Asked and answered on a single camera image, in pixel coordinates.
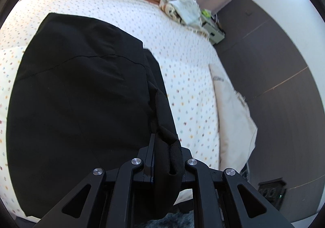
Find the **gray rug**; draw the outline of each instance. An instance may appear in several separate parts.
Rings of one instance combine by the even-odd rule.
[[[194,214],[193,211],[186,214],[181,212],[168,213],[160,220],[138,224],[135,228],[194,228]]]

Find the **white wall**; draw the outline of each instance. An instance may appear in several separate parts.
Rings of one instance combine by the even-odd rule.
[[[301,52],[325,106],[325,23],[316,8],[309,0],[253,1],[282,27]],[[324,202],[325,190],[318,211]]]

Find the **metal screw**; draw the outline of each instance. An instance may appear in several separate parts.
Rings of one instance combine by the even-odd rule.
[[[229,176],[233,176],[236,174],[236,171],[234,169],[226,169],[225,173]]]
[[[189,163],[191,166],[195,166],[198,163],[198,161],[194,158],[191,158],[187,161],[187,163]]]
[[[141,159],[140,158],[133,158],[131,162],[132,162],[133,165],[138,165],[138,164],[141,163]]]
[[[97,169],[94,169],[93,174],[96,176],[99,176],[103,173],[103,169],[101,169],[100,167]]]

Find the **crumpled cloth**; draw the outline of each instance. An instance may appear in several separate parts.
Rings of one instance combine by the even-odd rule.
[[[160,0],[159,8],[173,21],[209,39],[208,31],[202,27],[201,10],[195,0]]]

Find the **wall socket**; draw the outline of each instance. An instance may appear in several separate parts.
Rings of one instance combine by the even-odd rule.
[[[286,193],[286,182],[280,178],[261,182],[258,185],[258,192],[279,211]]]

